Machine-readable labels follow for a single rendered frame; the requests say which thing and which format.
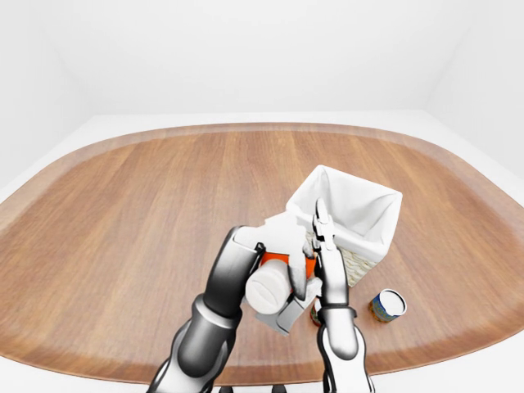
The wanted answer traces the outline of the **silver robot left hand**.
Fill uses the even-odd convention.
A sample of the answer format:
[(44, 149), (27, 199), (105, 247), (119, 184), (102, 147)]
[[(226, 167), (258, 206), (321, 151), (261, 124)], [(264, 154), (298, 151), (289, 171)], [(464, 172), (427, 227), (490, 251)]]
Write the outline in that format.
[(307, 278), (306, 258), (303, 246), (306, 240), (306, 229), (296, 222), (290, 213), (281, 213), (269, 219), (259, 227), (243, 226), (233, 236), (235, 242), (255, 247), (261, 243), (265, 252), (289, 255), (288, 275), (292, 294), (298, 300), (305, 300), (321, 293), (322, 281), (318, 278)]

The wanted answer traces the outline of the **silver robot right hand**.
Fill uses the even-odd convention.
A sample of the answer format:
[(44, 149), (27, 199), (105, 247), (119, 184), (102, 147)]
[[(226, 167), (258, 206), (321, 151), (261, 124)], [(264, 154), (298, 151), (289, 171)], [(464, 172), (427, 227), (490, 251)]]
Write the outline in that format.
[(335, 228), (332, 217), (322, 197), (315, 202), (312, 225), (312, 245), (318, 260), (316, 273), (323, 281), (321, 303), (323, 306), (348, 306), (349, 288), (345, 265), (334, 242)]

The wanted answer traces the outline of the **red ketchup bottle white cap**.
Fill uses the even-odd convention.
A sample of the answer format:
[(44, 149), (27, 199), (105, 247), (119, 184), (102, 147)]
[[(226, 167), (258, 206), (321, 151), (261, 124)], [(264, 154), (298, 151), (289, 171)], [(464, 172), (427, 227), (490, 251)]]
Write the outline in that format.
[(292, 294), (287, 267), (289, 255), (266, 252), (246, 282), (245, 296), (259, 314), (276, 314)]

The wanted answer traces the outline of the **wicker basket with white liner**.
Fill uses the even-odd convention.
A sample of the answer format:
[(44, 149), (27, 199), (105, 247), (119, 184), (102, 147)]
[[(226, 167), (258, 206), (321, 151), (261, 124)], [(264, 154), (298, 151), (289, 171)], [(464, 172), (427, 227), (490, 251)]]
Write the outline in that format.
[(312, 240), (315, 202), (322, 198), (335, 227), (348, 285), (353, 287), (387, 255), (400, 215), (402, 193), (366, 179), (318, 165), (298, 187), (286, 210)]

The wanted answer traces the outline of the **grey white carton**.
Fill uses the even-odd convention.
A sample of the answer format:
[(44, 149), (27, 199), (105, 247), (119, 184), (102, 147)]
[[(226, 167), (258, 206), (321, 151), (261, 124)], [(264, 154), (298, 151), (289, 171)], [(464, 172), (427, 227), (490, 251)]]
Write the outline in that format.
[(290, 295), (284, 306), (276, 314), (256, 313), (255, 317), (284, 336), (288, 336), (295, 321), (307, 310), (315, 300), (316, 295), (298, 300), (295, 295)]

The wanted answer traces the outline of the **blue yellow tin white lid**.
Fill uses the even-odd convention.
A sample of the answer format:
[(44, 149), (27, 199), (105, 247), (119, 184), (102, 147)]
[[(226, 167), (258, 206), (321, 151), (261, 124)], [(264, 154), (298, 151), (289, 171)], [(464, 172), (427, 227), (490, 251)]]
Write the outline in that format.
[(399, 292), (386, 288), (369, 302), (368, 308), (377, 321), (389, 323), (405, 314), (407, 304)]

